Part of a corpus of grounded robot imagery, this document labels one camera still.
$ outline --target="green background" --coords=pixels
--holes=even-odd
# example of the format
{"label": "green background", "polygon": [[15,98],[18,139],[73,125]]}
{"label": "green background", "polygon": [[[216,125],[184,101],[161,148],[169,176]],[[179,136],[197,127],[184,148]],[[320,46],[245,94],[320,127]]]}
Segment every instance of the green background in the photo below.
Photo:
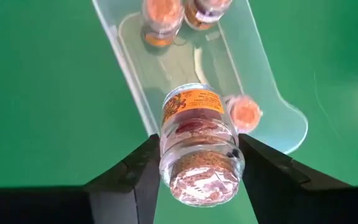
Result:
{"label": "green background", "polygon": [[[284,99],[309,121],[295,159],[358,185],[358,1],[251,0]],[[147,138],[91,1],[0,0],[0,187],[80,185]],[[243,189],[156,223],[255,223]]]}

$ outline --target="green surface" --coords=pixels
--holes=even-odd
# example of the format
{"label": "green surface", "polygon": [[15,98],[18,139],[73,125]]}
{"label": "green surface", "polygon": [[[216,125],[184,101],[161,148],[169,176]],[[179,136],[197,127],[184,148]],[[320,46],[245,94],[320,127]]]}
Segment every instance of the green surface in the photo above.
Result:
{"label": "green surface", "polygon": [[[284,99],[309,120],[292,156],[358,185],[358,1],[251,1]],[[0,187],[83,184],[146,139],[90,1],[0,0]],[[195,209],[162,187],[156,223],[255,223],[245,190]]]}

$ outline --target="jar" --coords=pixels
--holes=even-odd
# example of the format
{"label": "jar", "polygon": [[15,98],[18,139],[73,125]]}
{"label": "jar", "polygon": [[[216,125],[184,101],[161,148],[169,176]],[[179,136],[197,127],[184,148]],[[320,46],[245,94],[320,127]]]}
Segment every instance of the jar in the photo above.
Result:
{"label": "jar", "polygon": [[186,23],[195,30],[211,28],[229,8],[232,0],[187,0]]}
{"label": "jar", "polygon": [[145,0],[143,3],[144,40],[155,47],[172,44],[183,20],[180,0]]}
{"label": "jar", "polygon": [[213,207],[239,190],[245,161],[225,109],[221,97],[200,83],[179,86],[164,100],[160,174],[184,204]]}
{"label": "jar", "polygon": [[229,96],[227,110],[238,133],[251,133],[263,115],[259,105],[250,96]]}

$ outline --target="clear plastic tray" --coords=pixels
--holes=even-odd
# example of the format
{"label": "clear plastic tray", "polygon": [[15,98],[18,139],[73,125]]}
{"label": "clear plastic tray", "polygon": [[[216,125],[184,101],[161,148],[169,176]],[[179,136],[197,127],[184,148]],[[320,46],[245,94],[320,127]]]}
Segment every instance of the clear plastic tray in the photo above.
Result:
{"label": "clear plastic tray", "polygon": [[179,85],[208,83],[222,96],[250,95],[263,116],[250,135],[289,153],[305,139],[308,122],[279,94],[247,1],[233,1],[219,24],[194,31],[183,23],[172,46],[144,43],[141,0],[93,0],[149,135],[159,133],[162,103]]}

